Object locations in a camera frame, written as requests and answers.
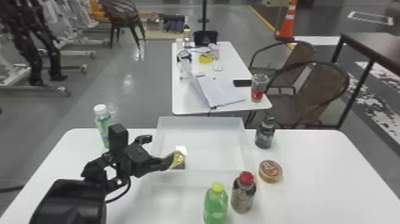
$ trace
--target robotic hand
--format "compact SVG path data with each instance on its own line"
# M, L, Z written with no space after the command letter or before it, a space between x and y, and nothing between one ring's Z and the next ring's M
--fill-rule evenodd
M120 124L108 131L110 150L88 162L82 171L83 180L59 179L53 183L45 198L36 208L30 224L104 224L106 204L121 198L130 188L130 177L140 178L147 173L183 166L185 157L175 151L164 158L151 156L143 144L152 141L151 135L138 136L128 145L128 131ZM116 170L107 178L106 167ZM105 200L107 194L127 185L115 198Z

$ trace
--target phone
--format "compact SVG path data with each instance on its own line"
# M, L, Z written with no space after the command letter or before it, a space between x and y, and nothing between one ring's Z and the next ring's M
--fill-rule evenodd
M235 79L233 81L235 87L246 87L251 86L251 79Z

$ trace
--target black bag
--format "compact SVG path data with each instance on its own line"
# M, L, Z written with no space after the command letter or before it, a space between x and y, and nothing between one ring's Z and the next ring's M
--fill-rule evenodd
M208 46L209 43L217 44L218 32L215 30L198 30L193 33L196 46Z

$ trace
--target red bottle cap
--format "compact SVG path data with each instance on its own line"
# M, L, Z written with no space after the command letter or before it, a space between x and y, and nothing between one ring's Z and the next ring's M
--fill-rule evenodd
M242 185L250 186L254 182L253 174L251 174L250 172L247 172L247 171L243 171L239 175L239 181Z

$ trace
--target yellow floor line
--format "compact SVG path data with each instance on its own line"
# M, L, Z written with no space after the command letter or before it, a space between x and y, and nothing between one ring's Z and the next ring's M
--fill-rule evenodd
M275 27L272 26L272 24L271 24L270 22L268 22L268 20L266 20L262 15L260 15L253 7L251 7L251 5L248 5L248 7L249 7L249 9L250 9L258 18L260 18L260 20L261 20L262 22L265 23L265 25L267 25L267 27L268 27L270 30L272 30L272 32L275 32L275 30L276 30ZM292 45L291 43L287 43L286 45L287 45L290 49L294 49L294 48L295 48L295 46Z

